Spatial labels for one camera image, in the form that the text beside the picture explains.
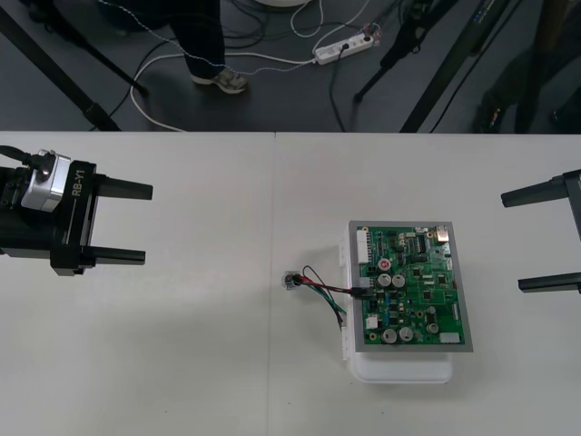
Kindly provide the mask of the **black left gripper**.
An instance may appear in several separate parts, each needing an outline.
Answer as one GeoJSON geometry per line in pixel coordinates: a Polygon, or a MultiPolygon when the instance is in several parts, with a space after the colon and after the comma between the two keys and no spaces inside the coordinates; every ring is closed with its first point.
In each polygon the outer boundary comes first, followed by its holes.
{"type": "Polygon", "coordinates": [[[63,276],[94,264],[144,265],[145,251],[89,247],[96,195],[151,201],[153,186],[96,175],[96,165],[56,159],[49,174],[28,168],[1,169],[1,254],[42,259],[63,276]]]}

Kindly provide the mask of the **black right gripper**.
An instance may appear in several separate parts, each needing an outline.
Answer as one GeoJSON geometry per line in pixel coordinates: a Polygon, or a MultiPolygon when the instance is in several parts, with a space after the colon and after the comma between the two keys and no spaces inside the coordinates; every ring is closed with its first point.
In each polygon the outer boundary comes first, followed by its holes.
{"type": "MultiPolygon", "coordinates": [[[[581,238],[581,181],[580,171],[564,173],[547,182],[537,183],[500,195],[506,207],[517,207],[526,204],[544,203],[568,197],[577,233],[581,238]]],[[[536,278],[520,279],[518,288],[523,293],[534,292],[580,292],[581,273],[565,273],[536,278]]]]}

